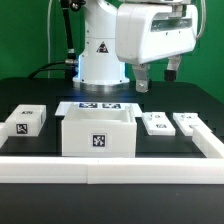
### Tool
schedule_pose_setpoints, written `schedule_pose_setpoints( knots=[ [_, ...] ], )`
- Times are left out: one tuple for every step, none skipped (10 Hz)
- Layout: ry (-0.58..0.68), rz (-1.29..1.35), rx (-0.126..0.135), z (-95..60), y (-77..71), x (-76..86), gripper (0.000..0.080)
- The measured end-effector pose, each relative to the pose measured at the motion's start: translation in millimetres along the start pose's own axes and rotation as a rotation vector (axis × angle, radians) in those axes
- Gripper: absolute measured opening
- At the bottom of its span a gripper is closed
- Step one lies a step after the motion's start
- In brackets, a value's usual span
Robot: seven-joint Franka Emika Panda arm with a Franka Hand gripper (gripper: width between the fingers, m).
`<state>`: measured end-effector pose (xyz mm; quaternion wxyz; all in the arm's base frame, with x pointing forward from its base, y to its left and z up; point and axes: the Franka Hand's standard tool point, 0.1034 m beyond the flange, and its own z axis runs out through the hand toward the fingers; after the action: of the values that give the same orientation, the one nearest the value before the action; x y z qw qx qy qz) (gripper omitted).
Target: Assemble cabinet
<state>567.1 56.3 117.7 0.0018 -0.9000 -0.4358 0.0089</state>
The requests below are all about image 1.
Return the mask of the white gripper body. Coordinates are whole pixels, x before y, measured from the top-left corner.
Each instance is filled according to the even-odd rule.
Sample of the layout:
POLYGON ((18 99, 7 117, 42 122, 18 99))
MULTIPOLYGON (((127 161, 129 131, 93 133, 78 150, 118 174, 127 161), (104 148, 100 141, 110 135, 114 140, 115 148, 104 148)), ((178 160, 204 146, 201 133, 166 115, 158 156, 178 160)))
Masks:
POLYGON ((116 55, 122 62, 144 64, 190 52, 196 44, 197 22, 194 5, 175 17, 171 5, 124 3, 116 17, 116 55))

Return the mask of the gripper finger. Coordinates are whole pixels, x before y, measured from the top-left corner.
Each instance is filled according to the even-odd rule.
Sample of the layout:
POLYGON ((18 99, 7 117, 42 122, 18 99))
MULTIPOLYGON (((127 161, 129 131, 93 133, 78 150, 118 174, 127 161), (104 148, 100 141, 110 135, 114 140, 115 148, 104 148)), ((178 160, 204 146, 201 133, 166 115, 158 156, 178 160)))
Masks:
POLYGON ((164 80, 166 82, 174 82, 176 80, 181 60, 181 55, 175 55, 168 58, 168 65, 164 71, 164 80))
POLYGON ((138 92, 147 92, 149 89, 148 64, 133 65, 132 70, 136 80, 136 90, 138 92))

